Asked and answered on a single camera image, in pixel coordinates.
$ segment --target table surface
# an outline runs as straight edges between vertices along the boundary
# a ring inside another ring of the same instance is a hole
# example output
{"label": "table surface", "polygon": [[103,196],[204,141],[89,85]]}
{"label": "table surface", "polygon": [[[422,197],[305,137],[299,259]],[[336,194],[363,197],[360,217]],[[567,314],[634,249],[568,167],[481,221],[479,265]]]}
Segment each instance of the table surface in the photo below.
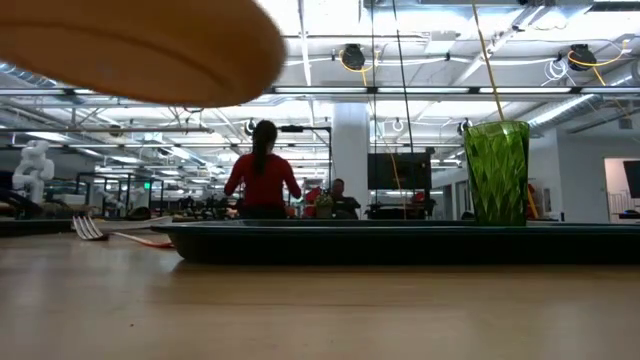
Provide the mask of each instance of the table surface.
{"label": "table surface", "polygon": [[637,360],[639,306],[640,268],[220,267],[0,239],[3,360]]}

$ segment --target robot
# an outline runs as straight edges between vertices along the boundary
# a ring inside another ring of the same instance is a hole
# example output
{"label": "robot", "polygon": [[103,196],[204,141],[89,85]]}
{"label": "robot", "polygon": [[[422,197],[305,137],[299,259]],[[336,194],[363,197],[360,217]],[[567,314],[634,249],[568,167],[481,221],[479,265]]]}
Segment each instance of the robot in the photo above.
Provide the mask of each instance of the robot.
{"label": "robot", "polygon": [[13,173],[13,189],[25,196],[28,186],[29,199],[40,205],[43,202],[45,180],[53,179],[55,165],[47,159],[45,153],[49,150],[49,143],[42,140],[31,140],[22,149],[22,160]]}

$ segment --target pillar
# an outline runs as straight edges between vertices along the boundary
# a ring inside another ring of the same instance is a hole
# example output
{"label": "pillar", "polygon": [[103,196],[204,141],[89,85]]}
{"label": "pillar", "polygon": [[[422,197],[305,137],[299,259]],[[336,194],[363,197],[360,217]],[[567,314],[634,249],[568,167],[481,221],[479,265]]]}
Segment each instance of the pillar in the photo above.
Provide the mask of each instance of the pillar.
{"label": "pillar", "polygon": [[368,153],[369,112],[366,103],[337,103],[332,123],[332,179],[345,183],[345,196],[362,205],[360,218],[369,203]]}

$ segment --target green glass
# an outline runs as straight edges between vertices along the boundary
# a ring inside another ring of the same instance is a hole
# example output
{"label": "green glass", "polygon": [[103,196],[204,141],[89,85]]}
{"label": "green glass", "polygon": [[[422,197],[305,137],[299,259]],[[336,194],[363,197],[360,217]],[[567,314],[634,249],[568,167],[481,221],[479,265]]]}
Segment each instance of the green glass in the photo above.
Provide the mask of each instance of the green glass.
{"label": "green glass", "polygon": [[464,147],[476,222],[525,225],[529,124],[501,121],[469,127]]}

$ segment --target dark hair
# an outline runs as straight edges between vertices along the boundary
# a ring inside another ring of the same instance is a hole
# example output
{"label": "dark hair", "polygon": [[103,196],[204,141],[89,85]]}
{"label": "dark hair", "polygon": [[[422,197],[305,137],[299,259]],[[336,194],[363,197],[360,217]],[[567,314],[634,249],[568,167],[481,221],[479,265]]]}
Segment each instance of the dark hair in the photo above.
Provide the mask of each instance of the dark hair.
{"label": "dark hair", "polygon": [[253,130],[253,170],[264,174],[267,165],[267,147],[278,138],[278,128],[269,120],[262,120]]}

